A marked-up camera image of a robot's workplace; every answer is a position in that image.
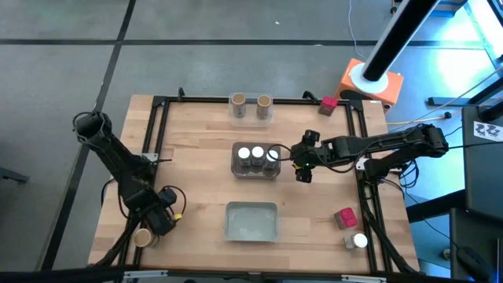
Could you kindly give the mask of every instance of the clear plastic container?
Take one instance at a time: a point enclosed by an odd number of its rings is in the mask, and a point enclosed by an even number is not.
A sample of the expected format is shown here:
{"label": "clear plastic container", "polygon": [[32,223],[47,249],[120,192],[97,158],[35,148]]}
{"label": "clear plastic container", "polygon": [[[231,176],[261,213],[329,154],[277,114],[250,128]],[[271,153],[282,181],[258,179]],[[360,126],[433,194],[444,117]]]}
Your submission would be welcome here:
{"label": "clear plastic container", "polygon": [[232,93],[229,120],[235,127],[268,127],[273,120],[273,97],[264,93]]}

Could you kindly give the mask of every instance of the gray concrete floor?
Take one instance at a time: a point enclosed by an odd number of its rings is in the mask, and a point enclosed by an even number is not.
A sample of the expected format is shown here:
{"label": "gray concrete floor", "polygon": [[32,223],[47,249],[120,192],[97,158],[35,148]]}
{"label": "gray concrete floor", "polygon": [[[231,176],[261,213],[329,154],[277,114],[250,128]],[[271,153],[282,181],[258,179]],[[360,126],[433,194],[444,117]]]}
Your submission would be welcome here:
{"label": "gray concrete floor", "polygon": [[[0,42],[115,39],[127,4],[2,0]],[[358,40],[379,38],[391,19],[389,5],[389,0],[353,0]],[[126,39],[350,40],[347,9],[348,1],[332,0],[144,0],[134,7]],[[454,18],[428,19],[414,40],[481,39],[462,9]],[[368,56],[372,47],[358,49]],[[31,176],[26,185],[0,182],[0,270],[36,268],[79,146],[71,119],[93,107],[111,53],[112,46],[0,45],[0,166]],[[352,46],[123,46],[104,111],[119,134],[132,94],[175,94],[183,86],[193,96],[265,91],[300,97],[304,90],[332,95],[352,57],[357,57]],[[429,110],[427,97],[457,96],[494,67],[483,49],[437,46],[407,47],[391,70],[403,74],[405,82],[387,120],[402,121]],[[435,124],[449,132],[461,125],[460,119],[455,115]],[[449,142],[460,145],[461,132],[449,136]],[[409,192],[419,201],[463,188],[461,150],[418,163],[421,178]],[[447,173],[456,178],[445,178]],[[56,268],[86,265],[100,213],[99,191],[108,176],[90,154]],[[432,223],[448,233],[445,218]],[[448,240],[424,225],[412,225],[419,257],[448,266],[439,258]],[[421,266],[434,270],[426,263]]]}

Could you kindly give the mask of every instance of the white cable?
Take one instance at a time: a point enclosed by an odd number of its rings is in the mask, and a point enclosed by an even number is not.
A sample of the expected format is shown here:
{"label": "white cable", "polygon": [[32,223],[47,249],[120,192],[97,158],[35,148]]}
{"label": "white cable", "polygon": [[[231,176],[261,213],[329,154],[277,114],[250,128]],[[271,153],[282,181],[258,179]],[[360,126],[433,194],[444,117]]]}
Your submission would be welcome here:
{"label": "white cable", "polygon": [[440,110],[441,108],[444,108],[444,107],[446,107],[447,105],[449,105],[449,104],[451,104],[451,103],[455,102],[456,100],[458,100],[458,99],[462,98],[463,96],[465,96],[466,94],[470,93],[470,91],[474,90],[476,87],[480,86],[483,82],[487,81],[487,80],[488,80],[491,76],[493,76],[494,74],[496,74],[497,72],[499,72],[501,69],[503,69],[503,66],[501,66],[500,68],[497,68],[496,70],[494,70],[494,72],[490,73],[490,74],[489,74],[486,78],[484,78],[483,80],[481,80],[480,82],[478,82],[476,85],[472,86],[469,90],[465,91],[462,95],[460,95],[460,96],[458,96],[458,97],[456,97],[456,98],[453,98],[453,99],[449,100],[449,101],[448,101],[447,103],[445,103],[444,105],[440,105],[439,107],[437,107],[437,108],[435,108],[435,109],[431,110],[430,112],[428,112],[428,113],[426,113],[426,114],[424,114],[424,115],[422,115],[422,116],[420,116],[420,117],[418,117],[418,118],[416,118],[416,119],[414,119],[414,120],[411,120],[411,121],[409,121],[408,123],[405,123],[405,124],[401,125],[400,127],[397,127],[396,129],[390,130],[390,132],[394,132],[394,131],[397,131],[397,130],[399,130],[399,129],[402,129],[403,127],[405,127],[405,126],[407,126],[407,125],[410,125],[411,123],[415,123],[415,122],[416,122],[416,121],[418,121],[419,119],[424,118],[424,117],[426,117],[426,116],[428,116],[428,115],[432,114],[433,112],[438,111],[438,110]]}
{"label": "white cable", "polygon": [[353,28],[351,27],[351,9],[353,9],[353,7],[351,7],[351,0],[349,0],[349,11],[347,12],[347,22],[349,24],[349,32],[351,33],[351,38],[353,38],[353,42],[354,42],[354,51],[356,52],[356,54],[358,54],[360,57],[362,57],[363,59],[365,59],[367,61],[367,57],[365,57],[361,53],[359,53],[358,48],[356,47],[356,39],[354,38]]}

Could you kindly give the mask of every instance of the white label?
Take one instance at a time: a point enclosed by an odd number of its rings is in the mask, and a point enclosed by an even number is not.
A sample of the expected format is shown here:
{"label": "white label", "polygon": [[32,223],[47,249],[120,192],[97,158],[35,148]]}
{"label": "white label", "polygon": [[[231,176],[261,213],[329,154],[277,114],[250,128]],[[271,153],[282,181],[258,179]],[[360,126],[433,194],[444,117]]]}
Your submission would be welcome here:
{"label": "white label", "polygon": [[503,127],[474,121],[473,135],[495,142],[503,142]]}

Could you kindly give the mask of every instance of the orange box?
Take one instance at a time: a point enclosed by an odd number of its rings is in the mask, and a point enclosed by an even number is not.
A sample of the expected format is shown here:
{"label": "orange box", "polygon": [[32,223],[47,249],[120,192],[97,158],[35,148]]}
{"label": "orange box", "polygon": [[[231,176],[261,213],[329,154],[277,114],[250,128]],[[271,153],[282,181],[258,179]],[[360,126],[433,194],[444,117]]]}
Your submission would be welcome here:
{"label": "orange box", "polygon": [[343,77],[340,79],[339,87],[336,90],[337,99],[362,99],[362,100],[378,100],[383,102],[384,111],[387,112],[393,107],[400,95],[402,89],[403,77],[394,72],[387,72],[387,88],[379,94],[366,94],[361,92],[351,82],[350,72],[351,69],[357,64],[363,63],[357,59],[351,59],[344,71]]}

